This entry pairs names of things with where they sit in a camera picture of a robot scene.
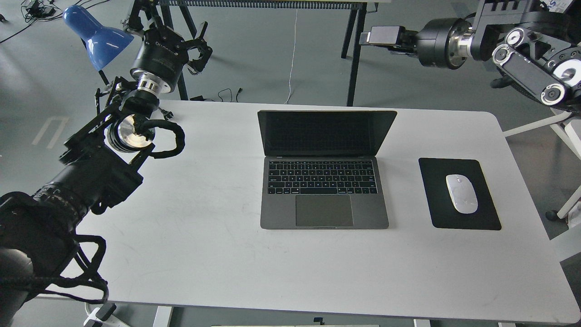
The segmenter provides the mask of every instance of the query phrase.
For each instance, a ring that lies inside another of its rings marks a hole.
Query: black mouse pad
[[[432,224],[437,228],[500,230],[498,214],[486,185],[480,163],[470,159],[420,158],[419,168],[424,180]],[[461,214],[454,204],[446,185],[447,175],[464,175],[474,187],[478,209],[472,214]]]

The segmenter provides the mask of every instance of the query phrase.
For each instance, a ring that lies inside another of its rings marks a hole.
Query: lamp shade
[[[133,41],[131,34],[101,25],[81,6],[73,5],[65,9],[63,20],[85,41],[89,60],[96,70],[107,66]]]

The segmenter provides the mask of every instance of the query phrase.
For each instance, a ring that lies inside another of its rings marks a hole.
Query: white mouse
[[[473,214],[478,209],[476,192],[470,180],[464,175],[446,176],[446,185],[454,208],[461,214]]]

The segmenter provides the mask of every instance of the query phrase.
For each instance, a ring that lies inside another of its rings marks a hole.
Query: gray laptop
[[[375,155],[395,111],[259,111],[264,229],[385,229]]]

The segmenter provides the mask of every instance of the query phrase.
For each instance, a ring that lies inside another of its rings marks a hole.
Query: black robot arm
[[[107,300],[107,283],[98,274],[105,253],[105,240],[99,236],[78,235],[77,225],[89,211],[102,214],[125,201],[141,185],[138,169],[147,157],[168,158],[185,147],[182,128],[166,120],[151,119],[159,108],[159,95],[173,91],[185,65],[199,73],[212,50],[203,39],[206,29],[191,41],[165,26],[156,1],[135,0],[124,28],[143,38],[131,74],[136,81],[115,78],[107,92],[97,90],[98,114],[65,146],[59,161],[64,169],[49,183],[29,196],[11,192],[0,197],[0,326],[9,323],[22,304],[40,293],[69,296],[89,303]],[[143,32],[139,19],[144,11],[151,22]],[[200,57],[190,61],[188,51],[198,49]],[[108,95],[103,111],[99,98]],[[153,152],[155,129],[175,134],[175,149]],[[105,144],[121,152],[137,152],[130,161],[122,160]],[[80,244],[98,245],[89,259]],[[75,260],[83,273],[76,278],[60,274]],[[88,300],[47,290],[49,285],[70,288],[79,285],[103,292],[100,299]]]
[[[572,37],[579,22],[550,12],[540,0],[480,0],[474,22],[467,19],[431,20],[419,32],[374,26],[361,33],[360,43],[424,66],[458,69],[468,58],[492,59],[502,75],[492,87],[513,86],[544,105],[581,111],[581,40]]]

